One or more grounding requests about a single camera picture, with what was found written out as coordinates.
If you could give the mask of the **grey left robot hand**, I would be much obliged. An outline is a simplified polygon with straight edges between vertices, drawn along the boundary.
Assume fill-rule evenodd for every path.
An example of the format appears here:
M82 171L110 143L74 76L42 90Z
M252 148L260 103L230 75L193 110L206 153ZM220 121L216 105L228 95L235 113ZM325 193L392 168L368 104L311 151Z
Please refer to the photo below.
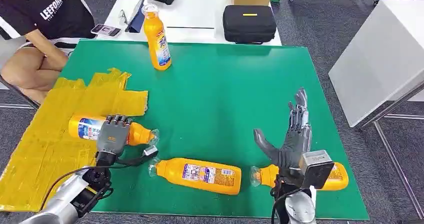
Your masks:
M103 122L96 142L98 152L121 156L128 144L132 119L123 115L108 115Z

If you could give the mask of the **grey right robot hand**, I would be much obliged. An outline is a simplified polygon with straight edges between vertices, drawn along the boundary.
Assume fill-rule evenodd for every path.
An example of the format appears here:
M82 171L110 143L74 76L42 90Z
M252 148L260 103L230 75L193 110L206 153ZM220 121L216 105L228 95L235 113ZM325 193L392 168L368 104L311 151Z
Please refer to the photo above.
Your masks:
M296 104L288 103L288 128L284 142L276 148L261 129L253 130L255 143L271 163L281 169L298 168L301 155L310 150L312 130L309 123L308 96L303 87L294 95Z

